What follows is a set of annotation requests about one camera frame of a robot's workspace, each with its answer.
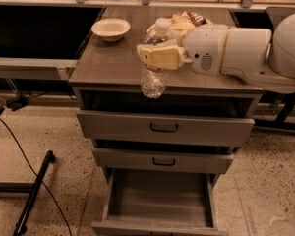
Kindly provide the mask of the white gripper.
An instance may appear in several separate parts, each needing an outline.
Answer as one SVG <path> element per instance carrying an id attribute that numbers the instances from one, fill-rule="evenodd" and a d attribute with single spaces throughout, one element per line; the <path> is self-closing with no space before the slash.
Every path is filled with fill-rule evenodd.
<path id="1" fill-rule="evenodd" d="M 172 23 L 170 29 L 176 39 L 182 40 L 186 36 L 185 49 L 178 45 L 159 47 L 140 44 L 137 53 L 145 65 L 177 70 L 183 66 L 187 54 L 185 66 L 194 73 L 211 76 L 220 73 L 229 26 L 205 24 L 195 28 L 191 22 L 178 22 Z"/>

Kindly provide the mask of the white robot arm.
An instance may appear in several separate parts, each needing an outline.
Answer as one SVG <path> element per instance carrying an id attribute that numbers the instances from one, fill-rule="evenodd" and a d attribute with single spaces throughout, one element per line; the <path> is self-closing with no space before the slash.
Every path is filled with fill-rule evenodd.
<path id="1" fill-rule="evenodd" d="M 235 76 L 278 93 L 295 93 L 295 14 L 275 30 L 204 24 L 191 29 L 181 42 L 174 39 L 137 47 L 150 68 Z"/>

